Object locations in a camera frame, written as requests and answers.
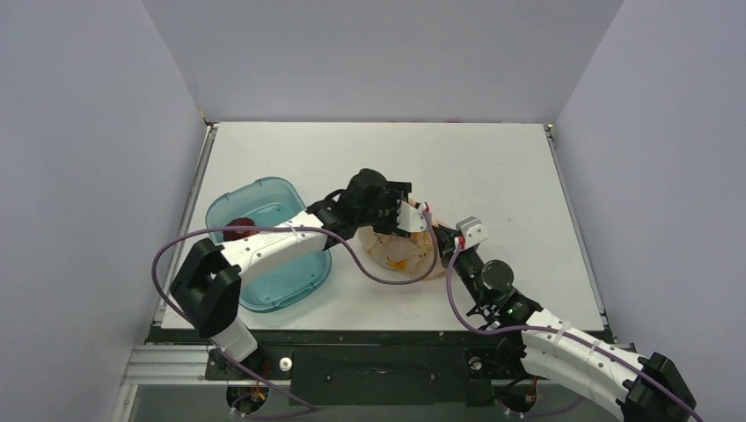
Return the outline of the orange plastic bag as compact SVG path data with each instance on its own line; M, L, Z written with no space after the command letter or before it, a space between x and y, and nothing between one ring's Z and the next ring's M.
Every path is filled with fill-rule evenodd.
M362 249L383 269L391 270L386 264L388 260L408 260L408 272L403 274L409 280L422 277L424 280L435 280L445 274L441 262L438 245L429 230L412 233L410 237L377 234L371 226L357 231L357 237Z

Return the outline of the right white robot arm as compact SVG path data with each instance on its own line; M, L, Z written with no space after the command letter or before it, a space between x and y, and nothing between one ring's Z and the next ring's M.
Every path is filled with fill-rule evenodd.
M496 352L507 375L544 378L604 408L619 421L699 421L696 400L675 363L646 357L579 330L513 286L510 266L478 253L484 229L433 229L446 282L458 277L474 301L455 316L468 331L507 342Z

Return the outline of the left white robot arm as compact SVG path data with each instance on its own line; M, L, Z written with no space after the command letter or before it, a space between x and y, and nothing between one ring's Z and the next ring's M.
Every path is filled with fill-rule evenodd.
M261 370L263 356L238 316L242 288L296 258L345 245L360 228L402 237L429 230L429 206L411 202L411 191L409 182L362 169L347 187L278 226L255 228L249 237L219 244L203 238L177 271L171 297L199 336L228 357L229 368L251 378Z

